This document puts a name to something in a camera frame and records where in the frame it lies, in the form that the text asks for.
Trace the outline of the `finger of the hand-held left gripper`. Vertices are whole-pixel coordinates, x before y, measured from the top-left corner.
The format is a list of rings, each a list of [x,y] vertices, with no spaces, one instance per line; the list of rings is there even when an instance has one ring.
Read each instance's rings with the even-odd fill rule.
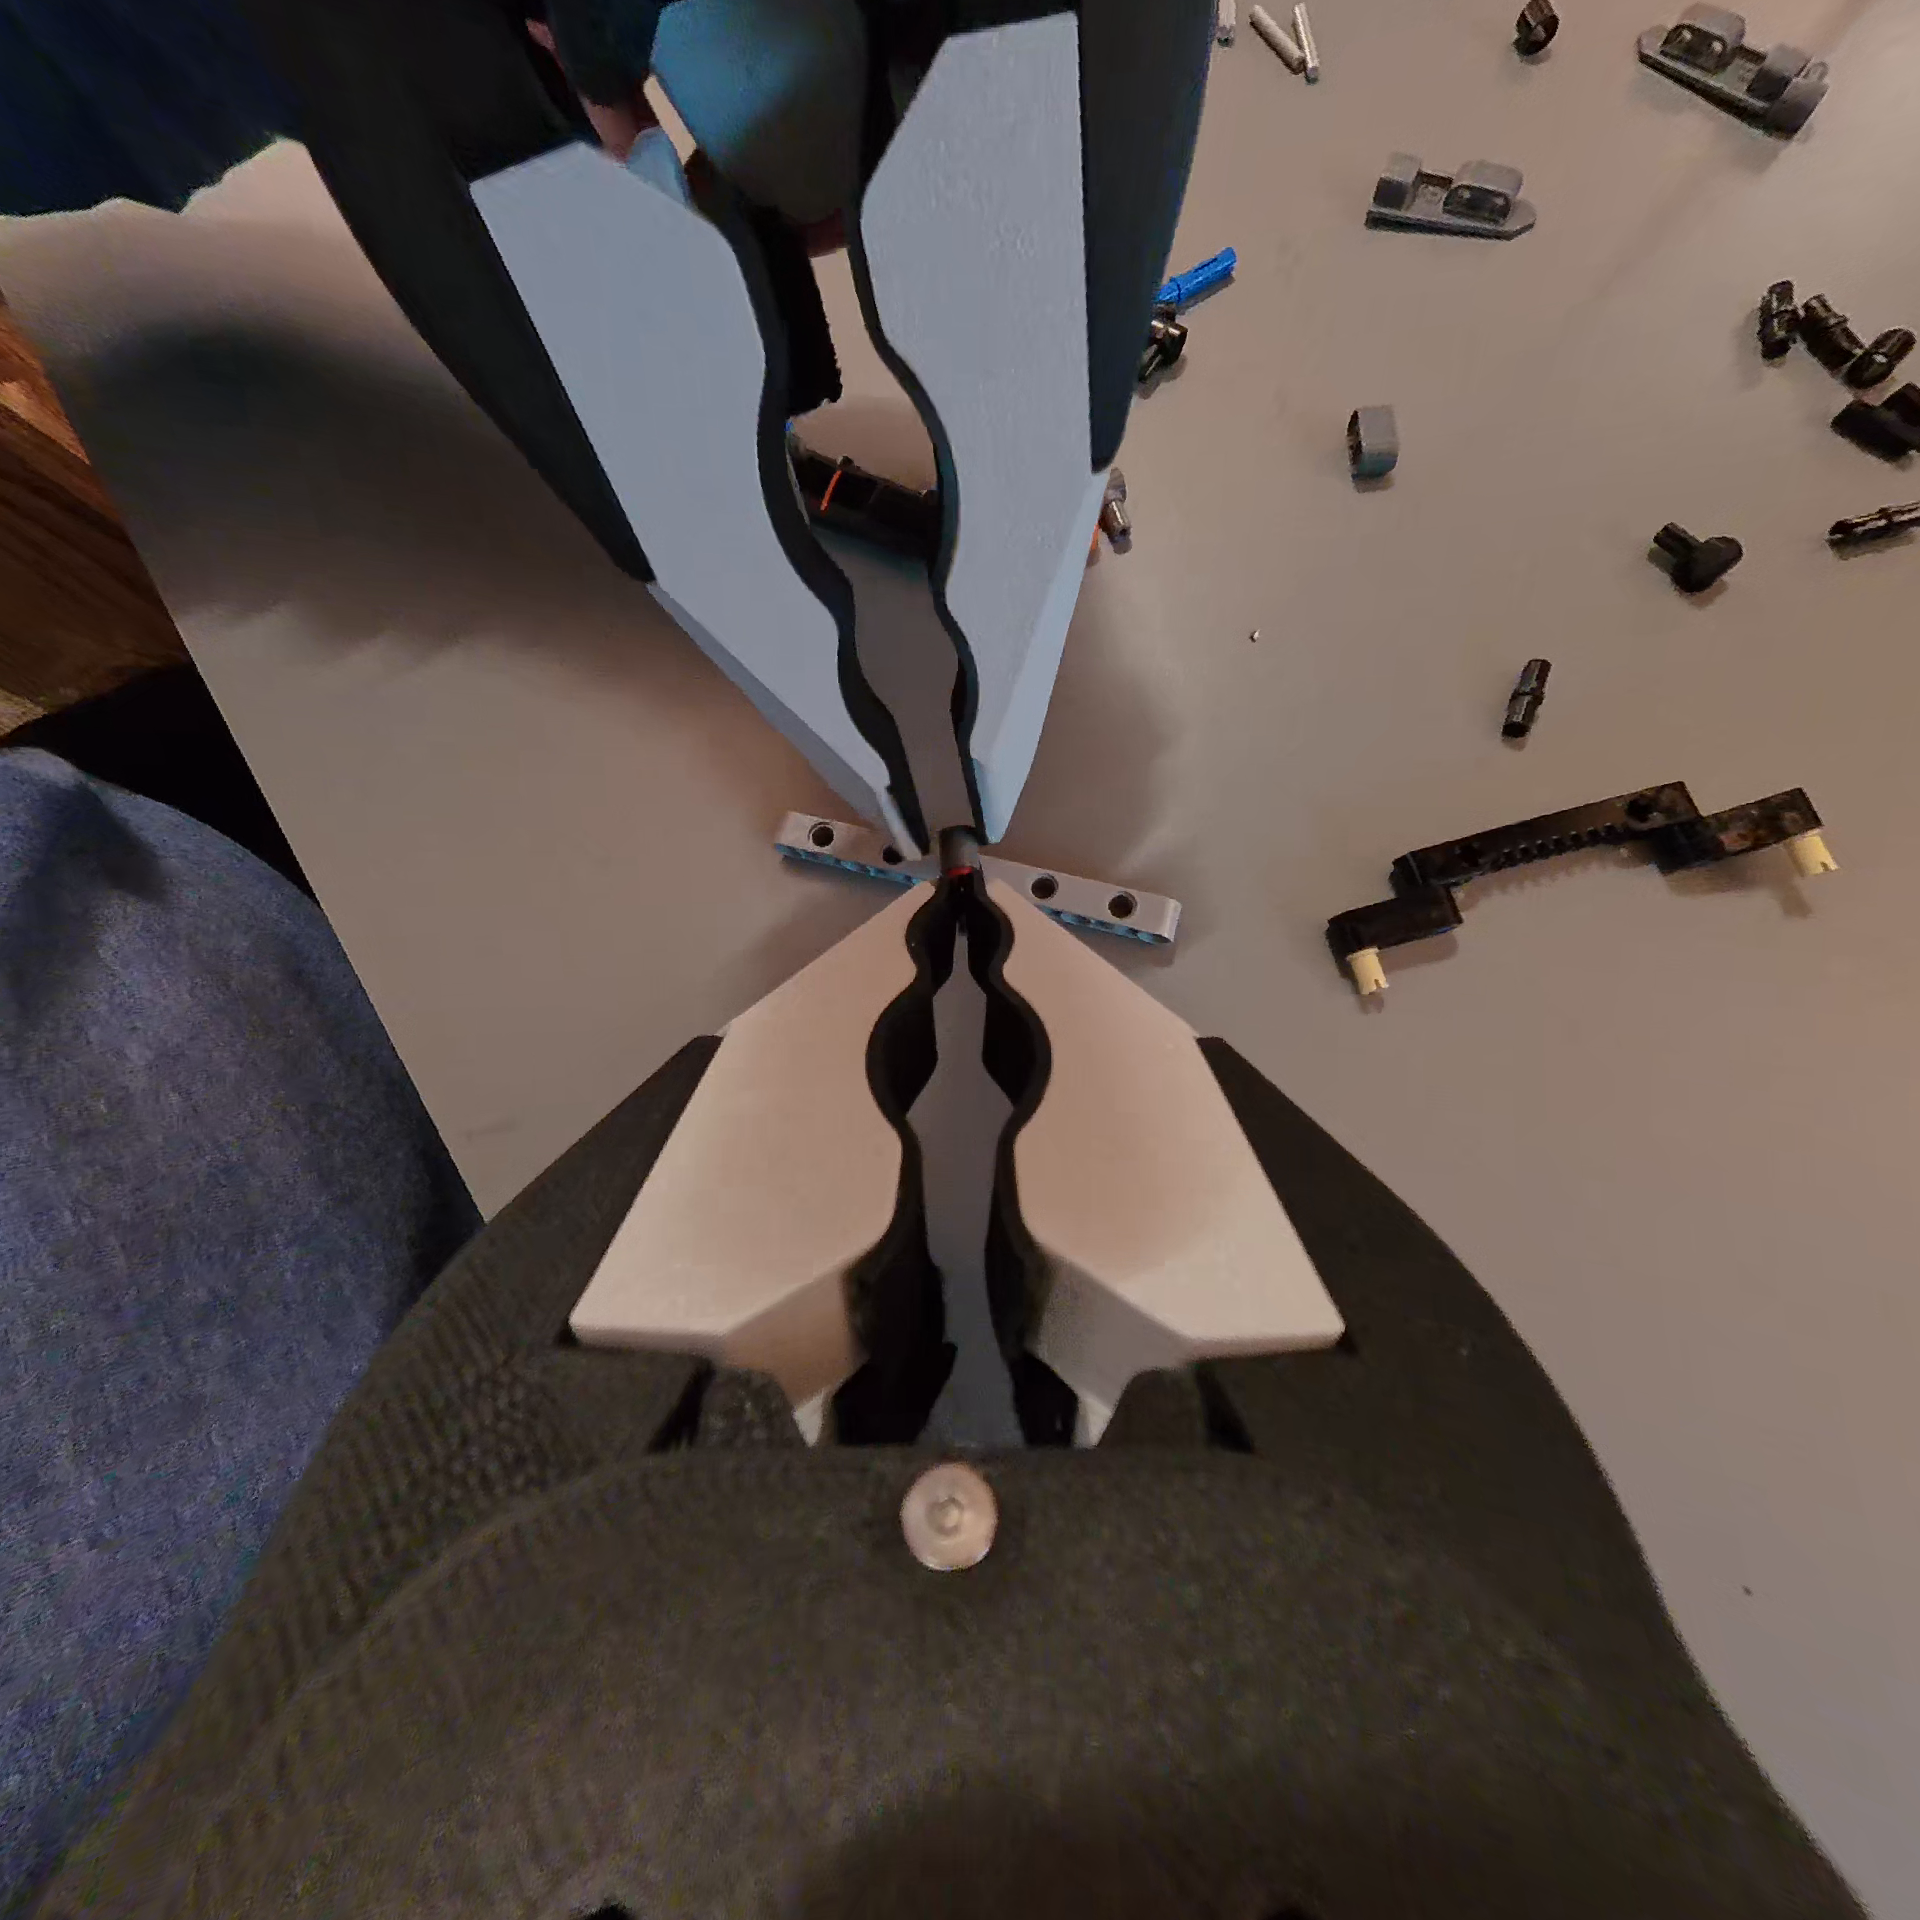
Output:
[[[787,455],[787,361],[740,222],[584,142],[469,196],[536,324],[649,589],[704,655],[900,849],[928,829],[894,715],[858,658],[849,577],[809,529]]]
[[[1089,565],[1078,36],[1069,9],[952,31],[858,206],[861,302],[937,452],[933,589],[988,842],[1034,769]]]

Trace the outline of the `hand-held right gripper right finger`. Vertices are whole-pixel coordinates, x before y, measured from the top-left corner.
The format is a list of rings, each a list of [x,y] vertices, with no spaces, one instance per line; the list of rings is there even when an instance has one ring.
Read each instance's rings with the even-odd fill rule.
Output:
[[[988,1293],[1022,1441],[1096,1444],[1147,1373],[1336,1348],[1341,1313],[1189,1021],[1008,881],[965,901],[1011,1107]]]

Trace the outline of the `black lego rack assembly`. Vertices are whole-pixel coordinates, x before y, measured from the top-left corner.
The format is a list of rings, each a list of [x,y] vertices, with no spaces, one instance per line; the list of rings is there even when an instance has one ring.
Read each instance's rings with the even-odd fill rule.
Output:
[[[1371,999],[1385,993],[1392,951],[1457,935],[1488,892],[1604,868],[1676,881],[1760,855],[1785,858],[1798,881],[1841,866],[1802,787],[1720,810],[1697,805],[1683,782],[1636,787],[1396,855],[1385,897],[1332,914],[1325,943],[1356,994]]]

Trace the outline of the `long grey lego beam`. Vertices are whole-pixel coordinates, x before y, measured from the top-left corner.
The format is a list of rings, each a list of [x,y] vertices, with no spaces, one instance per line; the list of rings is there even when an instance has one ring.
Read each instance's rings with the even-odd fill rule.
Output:
[[[885,882],[897,889],[936,882],[941,876],[937,855],[914,855],[890,833],[806,810],[782,817],[773,845],[788,862]],[[982,855],[976,863],[985,881],[1005,882],[1025,901],[1069,929],[1145,947],[1172,947],[1179,937],[1185,909],[1168,897],[1058,868],[1027,866],[1004,855]]]

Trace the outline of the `person's blue-clothed body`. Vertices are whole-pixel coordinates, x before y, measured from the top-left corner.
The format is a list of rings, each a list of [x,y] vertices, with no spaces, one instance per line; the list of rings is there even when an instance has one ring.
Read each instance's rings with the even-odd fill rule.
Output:
[[[203,1669],[481,1214],[321,908],[49,753],[2,772],[2,1898]]]

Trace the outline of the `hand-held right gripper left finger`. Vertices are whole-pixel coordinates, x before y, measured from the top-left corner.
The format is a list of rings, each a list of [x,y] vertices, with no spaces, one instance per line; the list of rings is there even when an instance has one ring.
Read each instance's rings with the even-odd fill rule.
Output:
[[[728,1023],[569,1314],[584,1346],[766,1375],[852,1444],[921,1434],[954,1343],[909,1114],[954,935],[921,881]]]

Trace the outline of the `black lego cylinder assembly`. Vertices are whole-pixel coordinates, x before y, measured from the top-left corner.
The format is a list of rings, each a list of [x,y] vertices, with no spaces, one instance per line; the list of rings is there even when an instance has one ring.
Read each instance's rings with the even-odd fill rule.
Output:
[[[809,523],[930,566],[939,555],[945,505],[939,489],[914,489],[845,455],[828,457],[787,434],[787,457]]]

